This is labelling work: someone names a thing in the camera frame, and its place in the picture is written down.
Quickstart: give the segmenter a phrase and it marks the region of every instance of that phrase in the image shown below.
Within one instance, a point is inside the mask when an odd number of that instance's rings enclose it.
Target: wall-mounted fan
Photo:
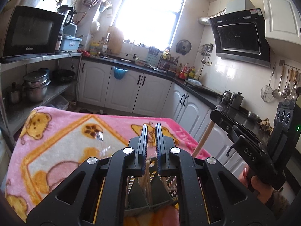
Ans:
[[[176,45],[176,52],[186,55],[191,50],[191,43],[188,40],[180,40]]]

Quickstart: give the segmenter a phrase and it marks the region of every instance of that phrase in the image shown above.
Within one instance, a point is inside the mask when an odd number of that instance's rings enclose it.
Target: black countertop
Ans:
[[[125,62],[121,60],[112,61],[107,60],[105,58],[96,58],[96,57],[82,57],[83,60],[93,61],[93,62],[100,62],[103,64],[109,64],[116,67],[122,67],[125,69],[132,69],[137,72],[146,73],[149,75],[157,76],[163,79],[170,80],[174,82],[175,84],[179,85],[183,89],[185,89],[187,92],[195,96],[197,99],[202,101],[204,104],[206,104],[210,109],[215,110],[217,105],[221,105],[223,107],[223,112],[232,120],[238,122],[239,124],[245,126],[250,131],[252,131],[257,138],[262,143],[267,143],[268,140],[268,133],[263,132],[259,129],[259,124],[257,122],[251,121],[247,118],[247,111],[243,108],[240,108],[240,110],[236,110],[230,106],[225,105],[221,102],[221,95],[216,94],[214,91],[213,94],[207,94],[204,92],[201,92],[199,89],[194,89],[190,86],[187,86],[184,83],[184,80],[168,76],[166,73],[158,72],[153,70],[152,68],[145,67],[145,66],[139,66],[134,63]]]

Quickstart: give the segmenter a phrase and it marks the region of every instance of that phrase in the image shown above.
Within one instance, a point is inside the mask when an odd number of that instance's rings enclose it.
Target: pink blanket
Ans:
[[[25,221],[28,213],[82,162],[91,156],[111,156],[127,146],[131,138],[141,135],[143,124],[149,131],[147,156],[156,156],[155,125],[159,122],[163,135],[172,137],[181,149],[193,152],[197,142],[171,119],[90,115],[51,107],[34,109],[9,164],[5,193],[8,202]],[[198,158],[209,156],[201,150]],[[178,221],[174,207],[153,216],[164,221],[172,214]],[[139,225],[139,218],[127,218],[125,225],[126,222]]]

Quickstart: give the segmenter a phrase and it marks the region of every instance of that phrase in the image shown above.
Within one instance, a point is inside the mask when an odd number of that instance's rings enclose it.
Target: hand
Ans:
[[[246,166],[243,169],[243,172],[239,175],[238,180],[246,187],[248,187],[249,183],[246,179],[246,176],[248,174],[250,170],[249,166]],[[252,187],[257,190],[259,192],[259,194],[257,195],[257,198],[263,203],[266,204],[266,202],[270,199],[270,197],[272,196],[273,193],[273,187],[268,185],[268,184],[264,184],[263,182],[261,182],[261,180],[257,177],[257,176],[253,176],[251,178],[251,185]]]

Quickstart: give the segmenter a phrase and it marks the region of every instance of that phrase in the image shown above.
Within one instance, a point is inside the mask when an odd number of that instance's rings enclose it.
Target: microwave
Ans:
[[[54,54],[64,16],[15,6],[0,14],[0,58]]]
[[[242,10],[209,19],[216,55],[270,67],[270,45],[260,9]]]

